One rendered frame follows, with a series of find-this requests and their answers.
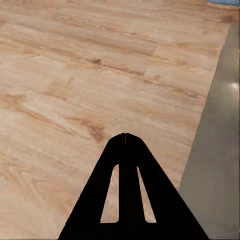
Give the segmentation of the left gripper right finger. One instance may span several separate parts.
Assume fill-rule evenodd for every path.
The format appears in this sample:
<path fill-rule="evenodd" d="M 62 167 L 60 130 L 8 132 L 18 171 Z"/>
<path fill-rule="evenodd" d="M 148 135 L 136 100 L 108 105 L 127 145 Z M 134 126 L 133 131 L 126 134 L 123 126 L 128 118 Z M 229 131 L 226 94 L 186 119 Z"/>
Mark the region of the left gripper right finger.
<path fill-rule="evenodd" d="M 125 143 L 133 240 L 210 240 L 144 140 L 126 133 Z M 137 167 L 156 223 L 145 219 Z"/>

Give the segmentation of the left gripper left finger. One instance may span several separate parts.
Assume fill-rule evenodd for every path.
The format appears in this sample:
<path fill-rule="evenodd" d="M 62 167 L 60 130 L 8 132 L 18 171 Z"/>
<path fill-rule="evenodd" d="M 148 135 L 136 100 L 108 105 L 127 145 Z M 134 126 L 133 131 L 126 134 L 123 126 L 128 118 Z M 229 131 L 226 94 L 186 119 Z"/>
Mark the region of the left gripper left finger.
<path fill-rule="evenodd" d="M 113 168 L 119 164 L 118 222 L 100 223 Z M 133 240 L 125 134 L 111 138 L 58 240 Z"/>

